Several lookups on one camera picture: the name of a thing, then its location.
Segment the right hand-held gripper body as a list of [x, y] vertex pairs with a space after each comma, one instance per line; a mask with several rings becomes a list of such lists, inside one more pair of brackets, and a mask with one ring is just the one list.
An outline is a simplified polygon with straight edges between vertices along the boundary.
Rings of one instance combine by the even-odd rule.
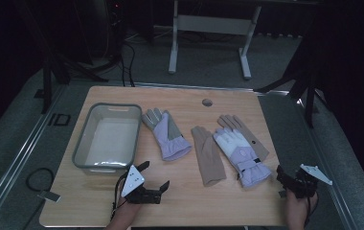
[[318, 166], [300, 165], [300, 169], [304, 171], [304, 177], [297, 179], [289, 177], [285, 183], [285, 187], [292, 191], [297, 198], [313, 197], [317, 191], [318, 182], [324, 182], [332, 185], [333, 182], [329, 179]]

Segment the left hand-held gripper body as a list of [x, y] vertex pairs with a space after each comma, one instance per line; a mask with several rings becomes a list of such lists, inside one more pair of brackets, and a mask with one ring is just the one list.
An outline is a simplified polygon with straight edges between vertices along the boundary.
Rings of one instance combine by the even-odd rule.
[[125, 178], [121, 196], [129, 203], [159, 204], [162, 194], [159, 190], [148, 190], [144, 187], [145, 178], [134, 165], [131, 165]]

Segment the purple glove with grey palm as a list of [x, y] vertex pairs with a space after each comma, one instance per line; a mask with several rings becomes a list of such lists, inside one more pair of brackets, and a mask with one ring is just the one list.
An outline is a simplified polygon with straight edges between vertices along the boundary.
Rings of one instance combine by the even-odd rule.
[[164, 161], [180, 159], [191, 151], [192, 145], [184, 138], [168, 110], [148, 109], [142, 121], [152, 131]]

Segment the grey plastic bin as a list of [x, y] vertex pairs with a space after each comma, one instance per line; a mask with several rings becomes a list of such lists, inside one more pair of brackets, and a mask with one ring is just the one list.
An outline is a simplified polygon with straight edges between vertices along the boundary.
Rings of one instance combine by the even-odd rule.
[[81, 129], [73, 164], [85, 173], [125, 173], [134, 162], [141, 117], [138, 104], [93, 104]]

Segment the white and purple ski glove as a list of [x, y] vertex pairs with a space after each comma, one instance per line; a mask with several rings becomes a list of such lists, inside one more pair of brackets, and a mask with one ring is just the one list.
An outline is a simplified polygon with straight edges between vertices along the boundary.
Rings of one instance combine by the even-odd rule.
[[243, 188], [259, 184], [271, 174], [239, 130], [218, 128], [213, 137], [236, 169]]

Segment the plain beige glove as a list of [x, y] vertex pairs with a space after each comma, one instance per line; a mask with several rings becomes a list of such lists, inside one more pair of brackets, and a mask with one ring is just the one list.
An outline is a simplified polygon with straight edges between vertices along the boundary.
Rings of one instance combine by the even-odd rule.
[[191, 133], [203, 185], [214, 186], [226, 178], [226, 173], [213, 134], [203, 126], [195, 126]]

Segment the person's left hand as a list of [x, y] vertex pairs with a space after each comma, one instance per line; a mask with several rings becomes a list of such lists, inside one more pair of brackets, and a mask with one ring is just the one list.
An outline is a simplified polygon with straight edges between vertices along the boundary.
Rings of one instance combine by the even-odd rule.
[[124, 197], [120, 196], [114, 219], [132, 222], [137, 217], [141, 208], [141, 204], [129, 203]]

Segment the person's right hand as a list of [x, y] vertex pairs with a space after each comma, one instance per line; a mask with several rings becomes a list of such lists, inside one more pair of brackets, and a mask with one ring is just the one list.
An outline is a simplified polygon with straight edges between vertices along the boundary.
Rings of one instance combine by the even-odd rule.
[[306, 224], [306, 221], [315, 209], [317, 202], [317, 194], [313, 197], [297, 198], [292, 191], [286, 190], [286, 203], [284, 207], [286, 225], [289, 222], [303, 222]]

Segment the beige glove with dark button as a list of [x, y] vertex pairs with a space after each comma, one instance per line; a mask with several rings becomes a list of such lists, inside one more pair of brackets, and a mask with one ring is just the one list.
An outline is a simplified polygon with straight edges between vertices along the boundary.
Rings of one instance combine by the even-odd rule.
[[228, 127], [230, 129], [237, 129], [240, 131], [244, 138], [249, 142], [250, 146], [253, 148], [260, 160], [263, 161], [266, 159], [269, 151], [238, 116], [220, 115], [217, 119], [217, 123], [222, 127]]

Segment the black tripod stand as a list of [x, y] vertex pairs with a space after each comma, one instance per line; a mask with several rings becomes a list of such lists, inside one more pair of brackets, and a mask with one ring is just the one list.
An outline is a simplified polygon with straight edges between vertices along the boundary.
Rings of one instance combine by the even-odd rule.
[[324, 20], [315, 18], [285, 68], [283, 76], [267, 86], [255, 89], [255, 92], [267, 93], [289, 81], [294, 81], [289, 90], [289, 96], [291, 99], [299, 100], [304, 93], [307, 93], [305, 120], [310, 128], [313, 128], [314, 95], [322, 100], [316, 92], [316, 84], [323, 66], [320, 47], [325, 41], [324, 30]]
[[43, 56], [43, 88], [41, 90], [41, 98], [43, 99], [42, 114], [45, 114], [52, 105], [52, 76], [55, 76], [57, 81], [62, 84], [68, 84], [71, 80], [67, 68], [65, 67], [66, 64], [93, 81], [107, 82], [107, 80], [98, 77], [91, 71], [86, 70], [68, 57], [57, 52], [47, 30], [35, 18], [34, 12], [27, 0], [12, 1]]

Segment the black floor tape marks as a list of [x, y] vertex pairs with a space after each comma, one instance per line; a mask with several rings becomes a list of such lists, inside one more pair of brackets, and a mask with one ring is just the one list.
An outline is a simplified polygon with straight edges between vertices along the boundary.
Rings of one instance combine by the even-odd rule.
[[66, 127], [69, 125], [71, 116], [69, 114], [54, 113], [48, 125], [54, 127]]

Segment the dark computer tower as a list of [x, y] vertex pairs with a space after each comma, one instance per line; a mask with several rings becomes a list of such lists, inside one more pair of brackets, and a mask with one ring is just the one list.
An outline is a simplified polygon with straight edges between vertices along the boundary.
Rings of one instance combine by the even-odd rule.
[[109, 55], [119, 59], [125, 40], [125, 0], [105, 0], [108, 19]]

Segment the metal floor rail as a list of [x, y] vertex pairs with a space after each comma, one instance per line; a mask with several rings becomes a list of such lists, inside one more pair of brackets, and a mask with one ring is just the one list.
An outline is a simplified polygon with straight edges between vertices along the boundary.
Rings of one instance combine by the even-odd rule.
[[332, 180], [326, 185], [345, 230], [357, 230], [353, 213], [356, 207], [352, 193], [364, 183], [364, 172], [355, 158], [353, 149], [334, 115], [320, 103], [312, 107], [312, 126], [306, 122], [306, 101], [295, 101], [300, 118], [306, 125], [308, 138], [316, 153], [316, 164]]
[[27, 160], [31, 156], [35, 145], [37, 144], [40, 136], [42, 135], [43, 130], [47, 126], [50, 118], [52, 117], [52, 110], [54, 109], [55, 105], [59, 101], [62, 93], [66, 90], [66, 85], [59, 85], [57, 87], [57, 91], [53, 94], [52, 102], [47, 106], [47, 109], [41, 113], [38, 117], [34, 128], [32, 129], [31, 133], [27, 137], [24, 144], [20, 147], [19, 152], [15, 155], [11, 164], [7, 168], [6, 172], [0, 179], [0, 208], [3, 205], [6, 197], [8, 196], [9, 192], [13, 184], [15, 183], [17, 177], [21, 173], [22, 169], [27, 163]]

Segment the white desk frame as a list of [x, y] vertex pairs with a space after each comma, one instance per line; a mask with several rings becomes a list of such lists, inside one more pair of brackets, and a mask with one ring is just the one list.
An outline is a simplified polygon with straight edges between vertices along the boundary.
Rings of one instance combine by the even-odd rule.
[[178, 0], [173, 0], [172, 45], [169, 62], [169, 73], [174, 74], [176, 72], [179, 31], [245, 35], [245, 43], [238, 49], [238, 52], [243, 77], [246, 80], [250, 80], [252, 78], [252, 74], [250, 71], [247, 53], [258, 23], [262, 7], [255, 7], [251, 19], [236, 19], [180, 14], [178, 12], [178, 4]]

